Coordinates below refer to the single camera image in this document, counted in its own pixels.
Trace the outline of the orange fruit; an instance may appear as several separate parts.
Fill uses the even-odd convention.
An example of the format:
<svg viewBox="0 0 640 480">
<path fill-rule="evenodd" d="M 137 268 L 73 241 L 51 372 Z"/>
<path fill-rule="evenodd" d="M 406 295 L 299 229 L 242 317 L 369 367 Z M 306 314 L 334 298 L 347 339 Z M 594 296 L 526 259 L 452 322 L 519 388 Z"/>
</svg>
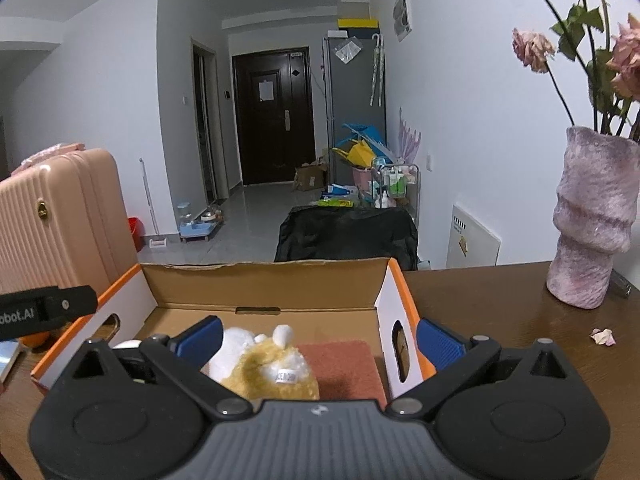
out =
<svg viewBox="0 0 640 480">
<path fill-rule="evenodd" d="M 35 349 L 41 347 L 43 344 L 47 342 L 50 337 L 49 332 L 41 332 L 36 334 L 31 334 L 28 336 L 23 336 L 20 338 L 21 344 L 29 349 Z"/>
</svg>

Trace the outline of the white plush toy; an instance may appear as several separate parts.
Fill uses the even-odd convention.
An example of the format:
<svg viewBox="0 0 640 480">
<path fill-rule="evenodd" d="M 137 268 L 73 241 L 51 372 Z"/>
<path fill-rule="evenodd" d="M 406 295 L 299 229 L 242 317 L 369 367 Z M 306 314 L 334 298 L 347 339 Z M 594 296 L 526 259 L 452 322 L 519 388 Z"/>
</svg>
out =
<svg viewBox="0 0 640 480">
<path fill-rule="evenodd" d="M 205 363 L 201 372 L 221 384 L 231 376 L 242 355 L 266 339 L 265 334 L 255 335 L 244 328 L 227 328 L 220 349 Z"/>
</svg>

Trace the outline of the yellow plush toy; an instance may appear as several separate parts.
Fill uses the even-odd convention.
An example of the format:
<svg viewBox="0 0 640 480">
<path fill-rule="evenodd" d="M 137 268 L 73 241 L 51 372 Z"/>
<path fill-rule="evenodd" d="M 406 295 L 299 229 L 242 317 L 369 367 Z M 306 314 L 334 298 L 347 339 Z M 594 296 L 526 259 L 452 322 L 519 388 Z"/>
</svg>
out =
<svg viewBox="0 0 640 480">
<path fill-rule="evenodd" d="M 291 326 L 276 326 L 266 340 L 242 355 L 221 385 L 250 402 L 319 400 L 317 379 L 292 341 Z"/>
</svg>

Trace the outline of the pink ribbed suitcase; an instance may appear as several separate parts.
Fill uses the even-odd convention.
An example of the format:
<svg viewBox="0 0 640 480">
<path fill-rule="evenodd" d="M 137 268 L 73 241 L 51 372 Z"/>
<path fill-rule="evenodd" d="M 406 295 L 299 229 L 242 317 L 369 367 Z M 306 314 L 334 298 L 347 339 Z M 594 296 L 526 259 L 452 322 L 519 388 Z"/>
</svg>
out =
<svg viewBox="0 0 640 480">
<path fill-rule="evenodd" d="M 1 291 L 91 286 L 137 263 L 114 157 L 58 144 L 1 181 Z"/>
</svg>

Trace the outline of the white floor mop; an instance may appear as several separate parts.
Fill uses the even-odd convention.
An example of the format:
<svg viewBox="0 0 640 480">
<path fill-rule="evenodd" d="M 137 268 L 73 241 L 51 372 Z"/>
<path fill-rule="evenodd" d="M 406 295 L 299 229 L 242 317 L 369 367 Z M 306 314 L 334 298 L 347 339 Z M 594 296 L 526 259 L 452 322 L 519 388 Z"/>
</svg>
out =
<svg viewBox="0 0 640 480">
<path fill-rule="evenodd" d="M 167 237 L 160 232 L 160 228 L 158 227 L 157 218 L 155 214 L 155 209 L 152 200 L 152 194 L 149 187 L 148 173 L 146 172 L 145 161 L 142 157 L 139 158 L 141 172 L 142 172 L 142 181 L 145 192 L 146 202 L 148 203 L 149 214 L 152 222 L 153 234 L 149 238 L 149 248 L 155 249 L 164 249 L 167 247 Z"/>
</svg>

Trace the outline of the orange cardboard box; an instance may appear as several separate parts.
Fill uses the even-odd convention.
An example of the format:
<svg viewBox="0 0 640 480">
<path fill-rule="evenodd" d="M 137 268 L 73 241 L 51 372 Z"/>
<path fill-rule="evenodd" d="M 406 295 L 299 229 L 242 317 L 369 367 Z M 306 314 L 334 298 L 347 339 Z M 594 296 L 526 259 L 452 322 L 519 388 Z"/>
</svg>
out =
<svg viewBox="0 0 640 480">
<path fill-rule="evenodd" d="M 80 345 L 110 317 L 112 344 L 156 333 L 175 335 L 206 315 L 224 326 L 270 333 L 294 330 L 296 344 L 362 340 L 389 396 L 436 373 L 420 352 L 420 314 L 395 259 L 240 262 L 218 266 L 136 264 L 99 298 L 93 315 L 62 333 L 30 372 L 49 389 Z"/>
</svg>

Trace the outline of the blue pet feeder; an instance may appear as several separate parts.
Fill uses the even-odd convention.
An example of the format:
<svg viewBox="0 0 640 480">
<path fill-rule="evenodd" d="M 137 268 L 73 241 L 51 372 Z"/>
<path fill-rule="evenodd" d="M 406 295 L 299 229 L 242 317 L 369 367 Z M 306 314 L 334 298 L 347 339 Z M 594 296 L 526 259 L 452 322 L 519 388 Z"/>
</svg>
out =
<svg viewBox="0 0 640 480">
<path fill-rule="evenodd" d="M 192 214 L 189 202 L 177 205 L 178 234 L 183 243 L 188 240 L 210 240 L 224 223 L 224 214 L 217 207 L 208 207 L 200 214 Z"/>
</svg>

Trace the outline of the red bucket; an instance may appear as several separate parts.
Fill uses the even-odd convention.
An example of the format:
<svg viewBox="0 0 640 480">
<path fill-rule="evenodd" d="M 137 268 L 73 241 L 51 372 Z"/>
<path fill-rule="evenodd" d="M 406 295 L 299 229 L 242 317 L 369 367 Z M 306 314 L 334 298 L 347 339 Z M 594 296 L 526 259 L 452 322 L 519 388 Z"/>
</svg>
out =
<svg viewBox="0 0 640 480">
<path fill-rule="evenodd" d="M 136 248 L 136 252 L 141 252 L 143 248 L 142 222 L 136 217 L 129 217 L 128 224 L 132 240 L 134 241 L 134 248 Z"/>
</svg>

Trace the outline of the fallen pink petal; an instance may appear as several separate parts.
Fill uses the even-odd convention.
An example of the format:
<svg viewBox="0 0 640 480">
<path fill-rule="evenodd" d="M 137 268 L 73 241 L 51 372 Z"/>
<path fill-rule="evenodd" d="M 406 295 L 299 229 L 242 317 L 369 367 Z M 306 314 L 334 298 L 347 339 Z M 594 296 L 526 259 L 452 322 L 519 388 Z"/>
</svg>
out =
<svg viewBox="0 0 640 480">
<path fill-rule="evenodd" d="M 598 346 L 612 347 L 616 345 L 616 340 L 614 338 L 613 331 L 610 330 L 609 328 L 604 328 L 603 330 L 599 330 L 598 328 L 595 328 L 591 332 L 590 338 Z"/>
</svg>

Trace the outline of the cardboard box on floor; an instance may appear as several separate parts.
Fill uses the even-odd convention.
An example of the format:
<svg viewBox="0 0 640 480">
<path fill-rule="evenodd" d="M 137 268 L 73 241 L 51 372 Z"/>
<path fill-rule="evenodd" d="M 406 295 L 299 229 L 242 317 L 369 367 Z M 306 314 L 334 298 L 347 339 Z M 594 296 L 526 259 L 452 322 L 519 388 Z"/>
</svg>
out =
<svg viewBox="0 0 640 480">
<path fill-rule="evenodd" d="M 326 187 L 326 174 L 328 167 L 324 162 L 303 164 L 295 169 L 293 188 L 295 191 L 322 190 Z"/>
</svg>

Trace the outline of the purple textured vase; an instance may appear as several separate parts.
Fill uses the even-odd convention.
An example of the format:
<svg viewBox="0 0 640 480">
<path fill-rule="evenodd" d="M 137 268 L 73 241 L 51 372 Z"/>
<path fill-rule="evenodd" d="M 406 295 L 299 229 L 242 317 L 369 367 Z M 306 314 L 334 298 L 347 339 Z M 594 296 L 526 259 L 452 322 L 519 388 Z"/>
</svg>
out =
<svg viewBox="0 0 640 480">
<path fill-rule="evenodd" d="M 628 252 L 637 218 L 639 144 L 586 127 L 566 130 L 553 224 L 560 232 L 546 286 L 579 309 L 600 307 L 614 256 Z"/>
</svg>

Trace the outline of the purple coral decoration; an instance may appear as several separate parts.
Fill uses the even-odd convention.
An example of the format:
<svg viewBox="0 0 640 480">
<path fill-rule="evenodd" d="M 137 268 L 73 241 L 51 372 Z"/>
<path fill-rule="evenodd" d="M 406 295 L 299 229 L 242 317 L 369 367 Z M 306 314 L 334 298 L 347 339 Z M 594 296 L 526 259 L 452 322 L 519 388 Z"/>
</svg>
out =
<svg viewBox="0 0 640 480">
<path fill-rule="evenodd" d="M 402 108 L 399 109 L 398 128 L 398 156 L 406 164 L 413 164 L 416 155 L 420 151 L 422 132 L 411 129 L 405 118 L 402 117 Z"/>
</svg>

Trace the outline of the hanging umbrellas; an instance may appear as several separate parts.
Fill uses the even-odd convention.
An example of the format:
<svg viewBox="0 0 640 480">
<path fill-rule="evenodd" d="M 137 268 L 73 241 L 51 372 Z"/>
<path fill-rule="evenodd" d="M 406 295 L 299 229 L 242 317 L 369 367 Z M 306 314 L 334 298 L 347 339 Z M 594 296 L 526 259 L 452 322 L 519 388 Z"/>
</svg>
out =
<svg viewBox="0 0 640 480">
<path fill-rule="evenodd" d="M 373 50 L 373 68 L 371 80 L 370 105 L 382 106 L 385 73 L 384 37 L 379 32 L 372 35 L 375 42 Z"/>
</svg>

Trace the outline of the grey refrigerator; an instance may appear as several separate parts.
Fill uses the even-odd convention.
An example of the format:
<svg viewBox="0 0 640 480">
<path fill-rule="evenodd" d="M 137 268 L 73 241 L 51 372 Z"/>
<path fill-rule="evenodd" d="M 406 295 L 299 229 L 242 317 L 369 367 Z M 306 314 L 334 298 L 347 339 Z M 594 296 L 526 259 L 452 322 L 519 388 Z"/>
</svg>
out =
<svg viewBox="0 0 640 480">
<path fill-rule="evenodd" d="M 323 39 L 323 81 L 326 96 L 326 130 L 329 141 L 329 182 L 354 183 L 352 167 L 337 155 L 337 148 L 352 136 L 344 124 L 373 126 L 386 142 L 385 98 L 370 104 L 376 40 L 357 37 Z"/>
</svg>

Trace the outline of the yellow box on refrigerator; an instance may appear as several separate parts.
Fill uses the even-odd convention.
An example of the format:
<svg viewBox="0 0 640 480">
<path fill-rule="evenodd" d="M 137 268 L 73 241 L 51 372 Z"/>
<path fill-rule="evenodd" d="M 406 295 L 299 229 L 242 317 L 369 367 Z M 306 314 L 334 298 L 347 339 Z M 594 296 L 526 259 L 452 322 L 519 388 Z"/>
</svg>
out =
<svg viewBox="0 0 640 480">
<path fill-rule="evenodd" d="M 339 18 L 339 29 L 378 29 L 378 21 L 375 18 Z"/>
</svg>

